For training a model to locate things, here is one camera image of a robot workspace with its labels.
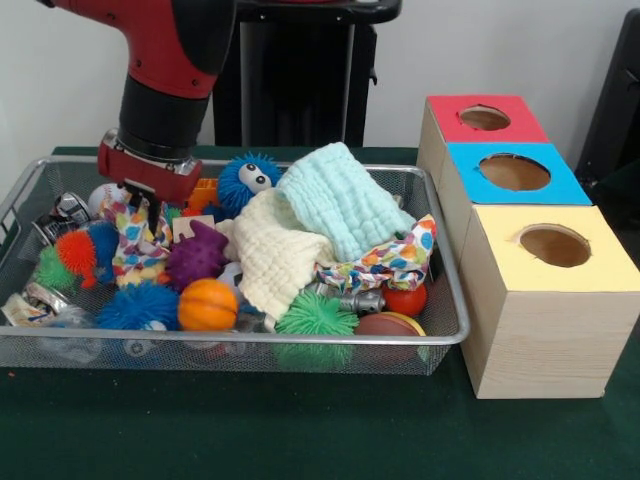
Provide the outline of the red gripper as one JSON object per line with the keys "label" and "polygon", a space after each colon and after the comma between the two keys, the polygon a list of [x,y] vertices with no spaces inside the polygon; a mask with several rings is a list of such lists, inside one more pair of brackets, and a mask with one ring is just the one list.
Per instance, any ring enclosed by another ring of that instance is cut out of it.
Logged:
{"label": "red gripper", "polygon": [[143,158],[123,147],[118,130],[108,130],[98,150],[99,173],[130,194],[128,205],[139,209],[143,195],[148,201],[148,227],[156,235],[161,202],[179,204],[187,201],[200,178],[202,162],[189,158],[182,163],[167,163]]}

